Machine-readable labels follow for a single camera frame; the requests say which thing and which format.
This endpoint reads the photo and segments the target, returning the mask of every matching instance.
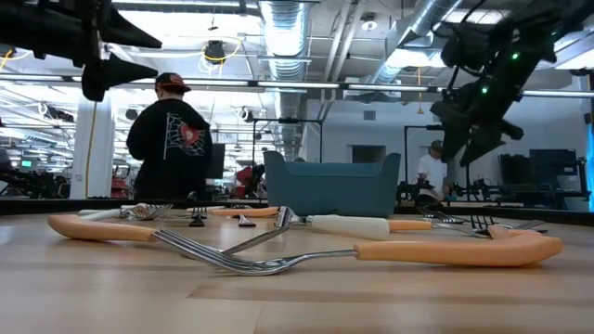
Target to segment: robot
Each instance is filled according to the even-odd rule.
[[[557,61],[555,42],[581,31],[582,22],[594,13],[591,0],[533,0],[492,27],[466,22],[484,2],[452,28],[442,61],[455,69],[454,75],[442,92],[443,100],[431,108],[445,130],[442,160],[451,161],[466,146],[462,167],[504,145],[502,134],[522,139],[523,129],[505,121],[505,114],[521,100],[536,65],[541,60]],[[459,70],[478,79],[453,89]]]
[[[103,100],[105,92],[118,84],[156,77],[146,66],[105,54],[104,43],[161,48],[161,42],[126,20],[110,0],[0,1],[0,43],[14,50],[32,50],[45,59],[52,55],[84,67],[83,94]]]

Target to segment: orange handle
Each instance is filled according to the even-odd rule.
[[[154,228],[89,222],[73,214],[51,215],[47,218],[47,223],[54,231],[66,238],[95,241],[157,241],[152,236],[153,233],[157,232]]]
[[[431,222],[428,221],[391,220],[388,224],[390,224],[390,232],[426,231],[432,228]]]
[[[278,214],[277,207],[263,208],[263,209],[221,209],[213,210],[213,215],[241,215],[246,217],[271,217]]]
[[[357,260],[515,267],[562,251],[559,238],[521,235],[486,242],[369,242],[355,245]]]
[[[542,236],[541,233],[533,231],[533,230],[516,230],[516,229],[508,229],[506,227],[491,225],[489,226],[489,233],[491,234],[491,238],[498,240],[503,238],[511,238],[511,237],[518,237],[518,236]]]

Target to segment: white t-shirt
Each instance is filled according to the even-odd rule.
[[[433,191],[439,196],[444,195],[444,179],[447,176],[447,165],[439,159],[435,159],[431,155],[426,155],[419,160],[419,174],[426,174],[426,180],[431,186],[434,186]],[[421,189],[420,195],[429,195],[435,197],[428,189]]]

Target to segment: computer screen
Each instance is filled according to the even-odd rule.
[[[213,144],[213,159],[206,174],[209,179],[222,179],[225,170],[225,144]]]

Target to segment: black hoodie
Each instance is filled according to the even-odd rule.
[[[211,164],[210,124],[188,103],[164,99],[135,120],[128,140],[132,157],[144,161],[136,178],[140,199],[184,199],[204,189]]]

